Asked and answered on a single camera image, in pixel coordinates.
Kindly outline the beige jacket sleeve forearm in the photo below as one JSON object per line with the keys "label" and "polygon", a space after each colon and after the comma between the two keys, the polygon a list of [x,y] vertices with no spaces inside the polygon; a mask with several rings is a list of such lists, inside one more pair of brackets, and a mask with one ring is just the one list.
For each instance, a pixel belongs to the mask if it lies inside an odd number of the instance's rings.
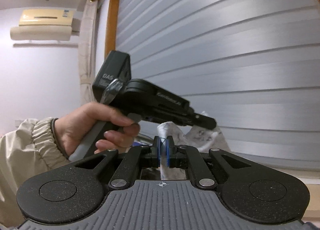
{"label": "beige jacket sleeve forearm", "polygon": [[18,188],[29,178],[69,163],[56,142],[54,118],[27,119],[1,137],[1,226],[24,221],[16,201]]}

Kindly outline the left hand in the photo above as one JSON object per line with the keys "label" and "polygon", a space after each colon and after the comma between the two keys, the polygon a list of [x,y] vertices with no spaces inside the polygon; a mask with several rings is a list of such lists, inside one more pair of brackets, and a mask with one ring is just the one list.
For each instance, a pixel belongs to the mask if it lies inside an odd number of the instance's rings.
{"label": "left hand", "polygon": [[91,102],[57,119],[54,123],[57,142],[66,155],[70,156],[75,152],[86,134],[99,121],[110,121],[112,124],[122,127],[123,130],[121,132],[114,130],[104,132],[103,139],[95,143],[97,148],[95,153],[107,149],[117,149],[124,152],[140,132],[140,125],[124,116],[118,109]]}

